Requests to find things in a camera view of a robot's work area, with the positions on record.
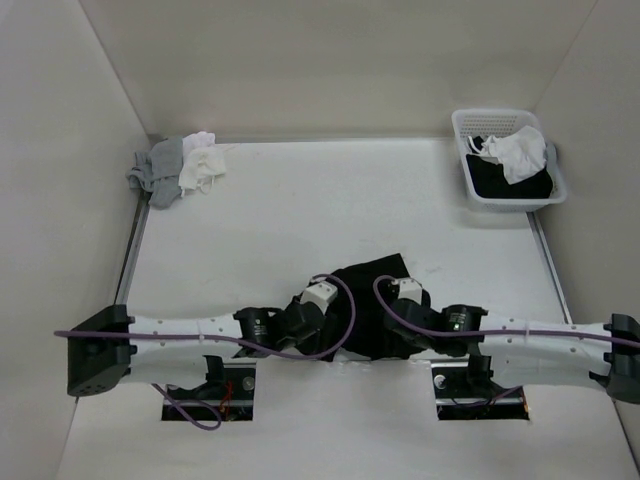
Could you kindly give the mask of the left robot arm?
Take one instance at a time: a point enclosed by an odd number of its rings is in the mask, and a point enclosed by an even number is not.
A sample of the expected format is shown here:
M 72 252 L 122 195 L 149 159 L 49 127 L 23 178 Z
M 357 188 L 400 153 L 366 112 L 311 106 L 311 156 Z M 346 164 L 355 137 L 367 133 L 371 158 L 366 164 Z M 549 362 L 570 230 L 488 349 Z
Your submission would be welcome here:
M 132 316 L 108 306 L 69 331 L 67 393 L 88 397 L 120 383 L 193 389 L 206 399 L 224 387 L 223 367 L 237 359 L 323 356 L 322 335 L 334 295 L 306 291 L 284 309 L 245 307 L 198 319 Z

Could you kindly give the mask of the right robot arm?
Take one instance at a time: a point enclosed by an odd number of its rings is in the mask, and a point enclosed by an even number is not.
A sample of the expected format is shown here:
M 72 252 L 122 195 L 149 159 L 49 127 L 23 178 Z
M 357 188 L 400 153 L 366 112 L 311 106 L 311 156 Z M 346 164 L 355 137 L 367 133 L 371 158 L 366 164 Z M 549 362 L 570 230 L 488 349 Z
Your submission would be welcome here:
M 452 305 L 437 312 L 410 298 L 381 305 L 387 329 L 421 350 L 465 357 L 473 394 L 528 385 L 579 386 L 639 402 L 639 323 L 614 314 L 604 324 L 545 324 Z

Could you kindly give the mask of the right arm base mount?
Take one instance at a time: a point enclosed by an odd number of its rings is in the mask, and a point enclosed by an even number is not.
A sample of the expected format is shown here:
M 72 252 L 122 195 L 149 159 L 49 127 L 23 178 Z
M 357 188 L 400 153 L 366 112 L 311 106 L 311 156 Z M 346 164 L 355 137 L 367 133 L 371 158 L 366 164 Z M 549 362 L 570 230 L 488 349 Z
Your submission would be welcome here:
M 436 361 L 431 375 L 441 421 L 529 420 L 524 389 L 495 383 L 488 360 Z

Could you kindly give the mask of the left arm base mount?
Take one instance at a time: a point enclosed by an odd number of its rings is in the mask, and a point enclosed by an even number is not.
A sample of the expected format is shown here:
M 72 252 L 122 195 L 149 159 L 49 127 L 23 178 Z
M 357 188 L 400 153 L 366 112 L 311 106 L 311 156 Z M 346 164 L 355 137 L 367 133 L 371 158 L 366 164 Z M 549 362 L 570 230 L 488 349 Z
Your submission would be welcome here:
M 253 420 L 256 365 L 224 363 L 206 356 L 204 380 L 192 389 L 167 386 L 165 392 L 196 422 L 216 425 L 221 422 Z

